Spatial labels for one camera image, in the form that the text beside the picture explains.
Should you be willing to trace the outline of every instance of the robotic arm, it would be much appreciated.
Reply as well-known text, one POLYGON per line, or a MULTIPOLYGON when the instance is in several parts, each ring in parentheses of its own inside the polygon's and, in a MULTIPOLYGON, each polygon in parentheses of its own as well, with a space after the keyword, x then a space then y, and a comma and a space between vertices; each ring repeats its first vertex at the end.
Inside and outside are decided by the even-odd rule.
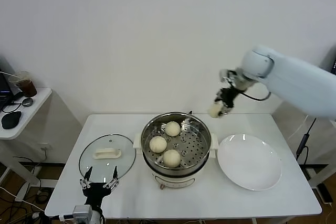
POLYGON ((234 99, 256 82, 308 115, 336 118, 336 76, 270 48, 254 48, 245 54, 241 67, 223 69, 219 77, 229 88, 221 89, 210 107, 209 115, 214 118, 228 114, 234 99))

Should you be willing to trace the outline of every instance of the table leg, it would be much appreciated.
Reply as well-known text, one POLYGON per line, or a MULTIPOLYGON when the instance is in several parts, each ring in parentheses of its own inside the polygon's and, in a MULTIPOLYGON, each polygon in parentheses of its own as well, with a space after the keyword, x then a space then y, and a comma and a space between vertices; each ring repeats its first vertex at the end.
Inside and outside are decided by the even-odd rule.
MULTIPOLYGON (((42 168, 41 166, 36 166, 35 169, 34 169, 33 175, 37 176, 38 173, 40 172, 41 168, 42 168)), ((25 195, 27 194, 28 190, 31 187, 38 187, 38 188, 39 187, 49 187, 49 188, 55 188, 55 186, 57 184, 57 181, 58 180, 56 180, 56 179, 41 179, 41 180, 38 180, 37 184, 30 184, 30 183, 26 182, 26 183, 24 183, 24 185, 21 187, 21 189, 17 193, 15 201, 22 201, 24 199, 25 195)))
POLYGON ((316 188, 318 184, 323 183, 327 178, 333 175, 336 172, 336 165, 330 164, 327 165, 322 171, 313 176, 308 183, 311 188, 316 188))
POLYGON ((11 152, 2 144, 0 146, 0 162, 19 175, 21 178, 25 179, 25 181, 37 184, 39 180, 33 174, 30 173, 23 165, 21 165, 18 161, 16 161, 11 152))
POLYGON ((267 224, 285 224, 287 221, 291 220, 295 216, 290 217, 279 217, 279 218, 272 218, 269 221, 267 221, 267 224))

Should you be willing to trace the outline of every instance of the white table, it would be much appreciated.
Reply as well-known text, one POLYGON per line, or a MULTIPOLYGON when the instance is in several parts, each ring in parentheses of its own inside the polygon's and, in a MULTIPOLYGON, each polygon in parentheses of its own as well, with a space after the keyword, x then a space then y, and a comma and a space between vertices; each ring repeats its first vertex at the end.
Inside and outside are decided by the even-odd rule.
MULTIPOLYGON (((30 122, 30 120, 33 118, 33 116, 36 114, 36 112, 41 108, 44 102, 51 95, 50 88, 36 88, 36 90, 37 94, 34 97, 32 97, 34 101, 33 105, 31 105, 30 107, 20 106, 20 108, 17 110, 21 111, 22 113, 19 124, 16 127, 9 130, 5 130, 2 128, 2 126, 0 126, 0 162, 7 167, 7 170, 0 178, 0 183, 6 177, 6 175, 10 170, 14 171, 20 177, 24 178, 25 181, 27 181, 27 183, 21 188, 20 192, 18 193, 17 199, 22 198, 24 196, 26 190, 28 189, 29 184, 30 186, 39 186, 40 181, 35 175, 38 174, 38 172, 40 171, 40 167, 35 168, 34 174, 30 173, 29 170, 27 170, 23 165, 21 165, 18 162, 18 159, 12 157, 11 152, 6 147, 6 142, 4 141, 10 141, 18 137, 20 133, 24 130, 24 128, 27 126, 27 124, 30 122)), ((16 102, 20 103, 22 102, 23 99, 25 99, 25 97, 21 98, 16 102)), ((4 110, 11 111, 15 109, 17 106, 18 105, 7 106, 4 108, 4 110)), ((0 112, 0 120, 5 114, 6 113, 4 112, 0 112)), ((57 181, 42 179, 41 182, 42 186, 50 187, 52 185, 55 186, 57 181)))
MULTIPOLYGON (((84 204, 78 161, 85 147, 105 134, 123 134, 134 139, 155 115, 91 115, 88 117, 46 208, 46 215, 71 214, 75 205, 84 204)), ((120 185, 102 202, 106 218, 134 219, 221 219, 282 217, 321 212, 313 191, 269 114, 230 114, 212 119, 197 115, 219 141, 235 133, 246 133, 269 143, 282 160, 279 183, 266 191, 250 191, 231 182, 216 159, 209 159, 202 175, 183 189, 159 189, 142 155, 120 179, 120 185)))

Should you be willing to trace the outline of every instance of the pot handle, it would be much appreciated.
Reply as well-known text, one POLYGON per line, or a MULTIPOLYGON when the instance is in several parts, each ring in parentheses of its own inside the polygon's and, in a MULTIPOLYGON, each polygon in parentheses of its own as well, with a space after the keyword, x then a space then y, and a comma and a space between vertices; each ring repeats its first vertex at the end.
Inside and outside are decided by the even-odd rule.
POLYGON ((136 134, 133 142, 133 148, 136 149, 137 154, 141 154, 141 141, 140 141, 140 134, 136 134))
POLYGON ((218 138, 214 133, 211 133, 211 146, 210 146, 209 157, 216 158, 215 150, 217 150, 218 148, 219 148, 218 138))

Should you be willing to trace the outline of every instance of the white cable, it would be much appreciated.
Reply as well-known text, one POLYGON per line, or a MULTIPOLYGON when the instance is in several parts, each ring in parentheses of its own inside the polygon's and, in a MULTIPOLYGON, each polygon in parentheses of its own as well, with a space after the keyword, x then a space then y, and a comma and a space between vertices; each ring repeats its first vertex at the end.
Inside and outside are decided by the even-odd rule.
MULTIPOLYGON (((0 188, 1 188, 2 190, 4 190, 5 192, 7 192, 8 194, 12 195, 13 197, 15 197, 15 198, 17 197, 16 195, 14 195, 14 194, 10 193, 9 191, 7 191, 5 188, 3 188, 3 187, 1 187, 1 186, 0 186, 0 188)), ((24 203, 27 203, 27 204, 29 204, 29 205, 32 205, 33 207, 36 207, 37 209, 39 209, 39 210, 41 210, 41 211, 44 212, 43 209, 39 208, 38 206, 35 206, 35 205, 32 204, 32 203, 29 203, 29 202, 27 202, 27 201, 25 201, 25 200, 23 200, 23 199, 22 199, 21 201, 23 201, 24 203)))
POLYGON ((331 210, 330 210, 330 213, 327 215, 327 217, 326 217, 326 223, 325 224, 328 224, 328 218, 329 218, 329 216, 332 214, 332 211, 333 211, 333 209, 332 209, 332 205, 331 205, 331 203, 329 203, 329 205, 330 205, 330 207, 331 207, 331 210))
POLYGON ((301 129, 301 127, 304 125, 304 123, 306 122, 306 120, 307 120, 308 117, 309 117, 309 115, 306 115, 304 121, 303 121, 303 122, 301 123, 301 125, 296 129, 296 131, 294 131, 294 133, 291 134, 291 135, 287 138, 287 141, 290 140, 290 138, 291 138, 292 136, 294 136, 294 135, 301 129))

